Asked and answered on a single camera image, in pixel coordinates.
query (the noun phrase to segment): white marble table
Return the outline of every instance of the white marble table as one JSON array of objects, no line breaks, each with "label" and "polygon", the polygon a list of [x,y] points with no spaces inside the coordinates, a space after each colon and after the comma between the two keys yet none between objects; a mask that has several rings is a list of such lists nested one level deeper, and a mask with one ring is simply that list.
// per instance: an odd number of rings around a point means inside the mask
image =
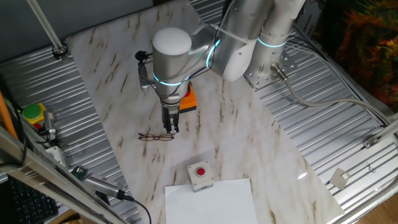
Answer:
[{"label": "white marble table", "polygon": [[134,54],[150,51],[161,28],[191,33],[199,23],[186,1],[173,1],[67,39],[132,196],[163,224],[164,187],[189,184],[186,167],[207,160],[216,181],[250,178],[258,223],[327,223],[343,214],[243,78],[230,83],[208,72],[194,79],[198,107],[180,115],[175,139],[138,140],[165,131],[158,97],[141,92]]}]

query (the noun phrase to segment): green button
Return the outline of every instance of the green button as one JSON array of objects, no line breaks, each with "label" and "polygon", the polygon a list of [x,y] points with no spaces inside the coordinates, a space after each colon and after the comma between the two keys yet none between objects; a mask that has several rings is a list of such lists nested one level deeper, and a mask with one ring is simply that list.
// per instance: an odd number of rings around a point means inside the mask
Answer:
[{"label": "green button", "polygon": [[24,117],[27,119],[34,119],[39,116],[42,109],[37,104],[31,104],[25,107],[24,109]]}]

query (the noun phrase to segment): red button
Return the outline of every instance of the red button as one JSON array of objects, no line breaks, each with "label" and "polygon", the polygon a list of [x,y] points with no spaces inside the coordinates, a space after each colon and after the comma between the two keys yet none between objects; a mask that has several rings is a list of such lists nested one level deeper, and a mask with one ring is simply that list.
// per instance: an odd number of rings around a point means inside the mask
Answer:
[{"label": "red button", "polygon": [[199,169],[197,170],[197,174],[198,174],[199,177],[203,177],[203,176],[205,175],[205,170],[204,170],[204,168],[199,168]]}]

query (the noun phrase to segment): eyeglasses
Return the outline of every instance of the eyeglasses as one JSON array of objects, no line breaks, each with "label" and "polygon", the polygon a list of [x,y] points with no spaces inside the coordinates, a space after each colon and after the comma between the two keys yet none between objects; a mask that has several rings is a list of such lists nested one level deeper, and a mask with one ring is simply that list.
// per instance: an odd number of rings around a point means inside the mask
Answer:
[{"label": "eyeglasses", "polygon": [[170,141],[174,139],[174,134],[161,134],[160,136],[154,136],[153,134],[141,134],[138,133],[141,141]]}]

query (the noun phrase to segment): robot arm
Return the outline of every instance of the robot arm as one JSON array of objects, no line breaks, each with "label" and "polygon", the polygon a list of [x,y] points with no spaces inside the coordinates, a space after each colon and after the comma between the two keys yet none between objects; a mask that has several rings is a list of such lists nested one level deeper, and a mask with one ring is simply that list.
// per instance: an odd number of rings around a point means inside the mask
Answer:
[{"label": "robot arm", "polygon": [[212,69],[225,80],[244,74],[266,76],[278,64],[305,0],[226,0],[220,26],[202,26],[189,36],[168,27],[152,39],[153,77],[146,54],[137,53],[141,88],[154,87],[167,133],[178,132],[179,107],[188,80]]}]

